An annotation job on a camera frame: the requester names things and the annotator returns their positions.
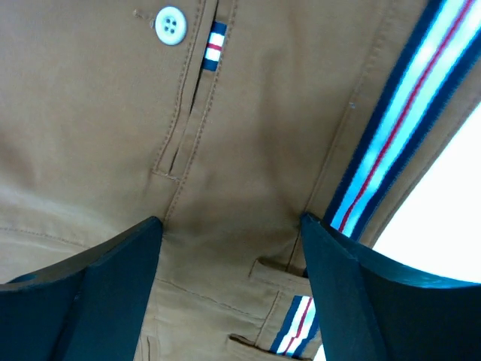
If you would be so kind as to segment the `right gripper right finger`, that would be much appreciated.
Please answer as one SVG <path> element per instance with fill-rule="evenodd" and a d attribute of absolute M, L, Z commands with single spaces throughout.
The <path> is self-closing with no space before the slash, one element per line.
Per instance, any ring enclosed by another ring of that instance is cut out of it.
<path fill-rule="evenodd" d="M 409 267 L 301 217 L 329 360 L 478 360 L 480 285 Z"/>

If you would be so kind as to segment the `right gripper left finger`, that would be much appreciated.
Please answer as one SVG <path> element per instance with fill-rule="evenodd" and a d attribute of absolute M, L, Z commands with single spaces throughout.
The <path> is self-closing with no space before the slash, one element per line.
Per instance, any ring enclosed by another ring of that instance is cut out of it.
<path fill-rule="evenodd" d="M 162 244 L 150 217 L 1 285 L 3 360 L 132 360 Z"/>

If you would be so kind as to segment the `brown trousers with striped trim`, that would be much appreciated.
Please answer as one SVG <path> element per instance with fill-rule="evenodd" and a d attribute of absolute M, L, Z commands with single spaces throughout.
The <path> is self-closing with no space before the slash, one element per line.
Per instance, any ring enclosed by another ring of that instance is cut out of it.
<path fill-rule="evenodd" d="M 3 1 L 1 279 L 164 226 L 138 360 L 313 360 L 299 218 L 374 245 L 480 101 L 478 1 Z"/>

